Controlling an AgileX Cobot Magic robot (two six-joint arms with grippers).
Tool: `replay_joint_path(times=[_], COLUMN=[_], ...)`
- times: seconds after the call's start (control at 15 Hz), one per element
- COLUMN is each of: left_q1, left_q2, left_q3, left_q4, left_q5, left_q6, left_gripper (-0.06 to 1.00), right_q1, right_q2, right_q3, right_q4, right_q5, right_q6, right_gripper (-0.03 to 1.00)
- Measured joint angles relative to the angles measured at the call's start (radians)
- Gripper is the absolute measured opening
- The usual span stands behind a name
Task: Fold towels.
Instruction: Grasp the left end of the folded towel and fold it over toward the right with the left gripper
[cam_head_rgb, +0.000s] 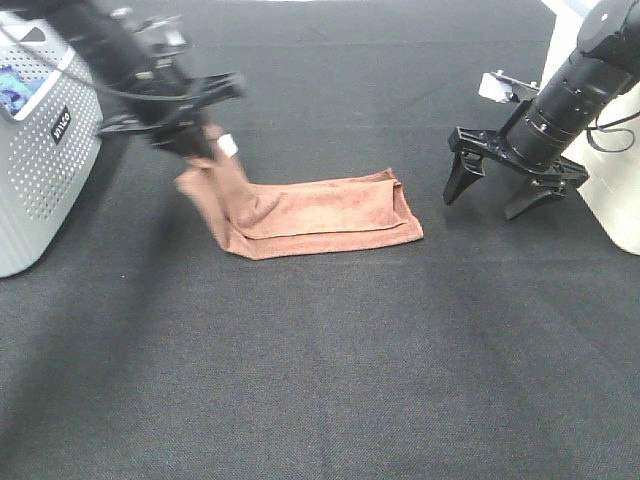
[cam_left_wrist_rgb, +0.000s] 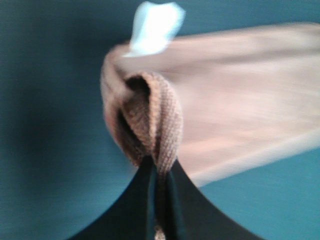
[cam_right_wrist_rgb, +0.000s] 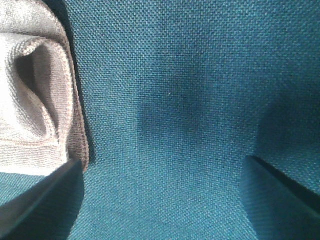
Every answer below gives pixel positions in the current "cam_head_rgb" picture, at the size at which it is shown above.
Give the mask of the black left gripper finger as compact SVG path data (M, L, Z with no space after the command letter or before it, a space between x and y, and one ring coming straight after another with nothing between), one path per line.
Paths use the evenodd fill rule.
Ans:
M235 72L198 78L193 95L197 105L214 105L222 101L241 98L246 92L243 75Z
M210 141L199 124L177 126L163 131L159 136L159 148L185 158L214 159Z

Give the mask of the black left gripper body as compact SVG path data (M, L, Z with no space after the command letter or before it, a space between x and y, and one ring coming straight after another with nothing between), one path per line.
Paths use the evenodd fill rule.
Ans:
M203 128L205 105L197 105L193 97L196 80L159 77L140 80L129 75L117 83L105 83L101 91L117 97L124 111L104 120L97 129L98 137L144 136L159 148L163 131L190 124Z

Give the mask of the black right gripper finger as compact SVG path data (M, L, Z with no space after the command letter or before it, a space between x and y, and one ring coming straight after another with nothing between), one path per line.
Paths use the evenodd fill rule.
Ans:
M504 207L505 217L513 220L542 205L563 200L566 183L548 182L537 179L525 181Z
M454 153L453 164L447 180L443 200L451 205L466 189L485 177L484 156L476 152L462 150Z

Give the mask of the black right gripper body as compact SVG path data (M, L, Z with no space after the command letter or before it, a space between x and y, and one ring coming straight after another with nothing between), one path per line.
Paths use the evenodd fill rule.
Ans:
M589 179L583 165L563 156L557 157L544 170L527 166L514 148L494 130L474 130L455 127L448 138L451 152L467 150L484 156L523 175L528 180L537 179L548 182L566 183L566 187L580 187Z

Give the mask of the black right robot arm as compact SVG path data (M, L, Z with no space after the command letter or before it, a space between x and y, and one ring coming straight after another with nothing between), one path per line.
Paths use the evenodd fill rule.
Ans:
M499 130L457 127L448 143L454 154L443 192L452 204L483 178L483 161L495 160L524 182L505 206L514 219L564 199L568 188L589 178L586 168L564 157L567 147L616 97L639 82L639 4L600 1L585 17L576 46L539 91L520 104Z

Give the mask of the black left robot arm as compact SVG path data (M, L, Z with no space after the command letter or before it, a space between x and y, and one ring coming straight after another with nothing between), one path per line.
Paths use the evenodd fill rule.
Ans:
M105 90L121 98L126 111L104 121L100 137L143 135L155 147L183 157L214 157L203 110L242 96L240 75L187 77L174 60L178 48L147 42L158 22L132 30L94 1L19 1L5 8L24 20L45 21Z

